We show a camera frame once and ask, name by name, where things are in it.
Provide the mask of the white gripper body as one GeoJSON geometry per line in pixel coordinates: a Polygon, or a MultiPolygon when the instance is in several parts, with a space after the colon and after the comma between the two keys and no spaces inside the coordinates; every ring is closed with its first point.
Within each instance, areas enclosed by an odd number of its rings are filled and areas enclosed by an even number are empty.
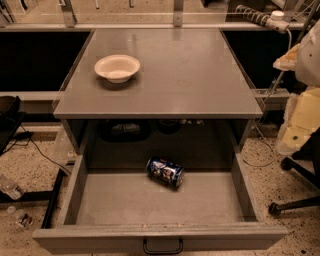
{"type": "Polygon", "coordinates": [[[307,86],[306,93],[320,96],[320,46],[299,43],[295,78],[307,86]]]}

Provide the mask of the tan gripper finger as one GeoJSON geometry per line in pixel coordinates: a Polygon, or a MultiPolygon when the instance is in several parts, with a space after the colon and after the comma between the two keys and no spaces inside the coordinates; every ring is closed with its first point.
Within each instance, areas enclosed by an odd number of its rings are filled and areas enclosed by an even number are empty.
{"type": "Polygon", "coordinates": [[[277,58],[273,67],[281,71],[294,71],[297,65],[297,55],[300,44],[293,46],[286,54],[277,58]]]}
{"type": "Polygon", "coordinates": [[[287,101],[284,123],[279,129],[275,149],[290,156],[299,151],[311,135],[320,128],[320,96],[312,96],[306,90],[292,93],[287,101]]]}

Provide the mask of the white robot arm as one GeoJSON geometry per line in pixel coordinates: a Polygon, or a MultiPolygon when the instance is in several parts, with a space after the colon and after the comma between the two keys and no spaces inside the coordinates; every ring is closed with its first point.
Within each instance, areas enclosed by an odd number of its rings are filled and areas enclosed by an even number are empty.
{"type": "Polygon", "coordinates": [[[289,156],[299,151],[320,128],[320,21],[273,67],[294,71],[296,80],[307,86],[300,95],[290,95],[277,136],[276,151],[289,156]]]}

